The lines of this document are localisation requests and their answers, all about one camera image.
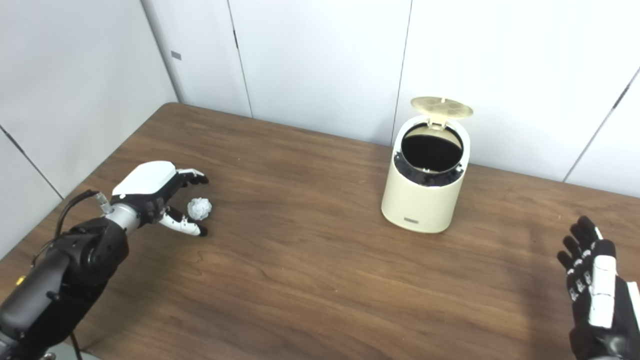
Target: trash can lid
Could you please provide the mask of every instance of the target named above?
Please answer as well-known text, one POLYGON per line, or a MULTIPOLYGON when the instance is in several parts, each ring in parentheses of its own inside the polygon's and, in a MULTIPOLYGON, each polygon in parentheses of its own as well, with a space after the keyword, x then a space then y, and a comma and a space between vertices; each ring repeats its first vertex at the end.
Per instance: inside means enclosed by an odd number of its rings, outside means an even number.
POLYGON ((464 119, 474 114, 472 108, 444 97, 421 96, 411 100, 411 106, 417 111, 429 115, 429 126, 436 125, 444 129, 447 119, 464 119))

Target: wooden table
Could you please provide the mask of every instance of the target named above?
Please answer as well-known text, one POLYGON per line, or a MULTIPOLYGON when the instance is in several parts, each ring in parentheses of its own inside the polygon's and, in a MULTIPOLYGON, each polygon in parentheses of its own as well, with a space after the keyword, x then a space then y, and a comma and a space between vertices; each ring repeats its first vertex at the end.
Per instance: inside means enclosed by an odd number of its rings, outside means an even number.
MULTIPOLYGON (((116 359, 573 359, 561 239, 589 215, 640 280, 640 199, 471 166, 451 227, 417 234, 380 202, 390 148, 180 104, 163 106, 81 184, 110 192, 170 160, 211 179, 205 238, 160 225, 77 330, 116 359)), ((0 296, 51 237, 54 210, 0 262, 0 296)), ((66 224, 97 216, 91 202, 66 224)))

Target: white wall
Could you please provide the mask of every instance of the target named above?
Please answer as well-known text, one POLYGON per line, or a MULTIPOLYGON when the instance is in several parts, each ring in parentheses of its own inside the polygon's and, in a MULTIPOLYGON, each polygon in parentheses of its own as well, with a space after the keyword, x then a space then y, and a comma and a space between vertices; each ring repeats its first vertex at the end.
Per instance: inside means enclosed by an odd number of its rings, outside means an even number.
POLYGON ((388 144, 410 0, 230 0, 253 116, 388 144))
POLYGON ((227 0, 142 0, 185 104, 251 116, 227 0), (180 54, 180 60, 172 57, 180 54))
POLYGON ((473 163, 558 181, 640 66, 637 1, 143 1, 187 103, 390 144, 451 97, 473 163))
POLYGON ((640 81, 636 77, 567 182, 640 197, 640 81))
POLYGON ((60 202, 60 198, 1 130, 0 169, 1 259, 60 202))
POLYGON ((473 163, 561 181, 640 65, 638 13, 637 1, 413 0, 396 131, 418 115, 412 97, 450 97, 476 112, 461 121, 473 163))
POLYGON ((138 1, 0 2, 0 49, 2 125, 62 195, 176 100, 138 1))

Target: trash can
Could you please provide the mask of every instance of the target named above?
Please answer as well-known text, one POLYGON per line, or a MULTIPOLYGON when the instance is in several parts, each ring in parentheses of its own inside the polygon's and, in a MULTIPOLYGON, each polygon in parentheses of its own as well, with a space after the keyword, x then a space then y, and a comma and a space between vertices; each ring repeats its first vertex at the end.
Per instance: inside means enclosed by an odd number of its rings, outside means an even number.
POLYGON ((473 115, 458 101, 416 97, 423 115, 405 122, 393 146, 382 213, 399 227, 439 233, 451 224, 469 163, 469 135, 452 119, 473 115))

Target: cable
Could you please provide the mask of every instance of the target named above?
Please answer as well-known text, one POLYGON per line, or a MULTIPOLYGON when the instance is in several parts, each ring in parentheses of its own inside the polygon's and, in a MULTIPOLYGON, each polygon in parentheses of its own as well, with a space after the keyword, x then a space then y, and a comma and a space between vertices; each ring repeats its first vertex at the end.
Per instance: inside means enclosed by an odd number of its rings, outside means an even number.
POLYGON ((78 202, 81 202, 82 200, 85 200, 87 198, 90 198, 96 194, 98 194, 99 192, 93 191, 93 190, 87 190, 83 193, 80 193, 79 195, 77 195, 76 197, 74 197, 73 199, 69 200, 69 202, 67 203, 67 205, 65 206, 64 209, 62 209, 62 212, 60 213, 60 216, 58 217, 58 223, 56 223, 56 232, 53 234, 54 238, 57 238, 60 236, 60 232, 62 231, 62 223, 64 223, 65 221, 65 217, 67 216, 67 213, 69 212, 69 210, 71 210, 71 208, 73 208, 75 205, 77 205, 78 202))
POLYGON ((69 337, 71 338, 71 342, 74 345, 74 351, 76 352, 76 359, 77 360, 82 360, 82 353, 80 352, 80 345, 78 345, 78 339, 76 339, 76 335, 74 334, 74 332, 71 332, 71 335, 69 335, 69 337))
POLYGON ((56 230, 53 233, 53 239, 47 241, 44 245, 42 245, 42 247, 40 247, 40 250, 38 250, 38 252, 33 256, 33 259, 31 259, 32 269, 36 266, 36 261, 38 260, 40 255, 44 252, 44 250, 46 250, 60 236, 60 232, 62 232, 62 224, 64 223, 65 217, 67 217, 67 213, 69 212, 69 210, 71 210, 71 208, 73 208, 82 200, 88 199, 97 193, 99 192, 96 192, 94 190, 87 190, 83 193, 76 195, 73 199, 69 200, 69 202, 64 207, 64 209, 62 209, 60 216, 58 217, 58 222, 56 222, 56 230))

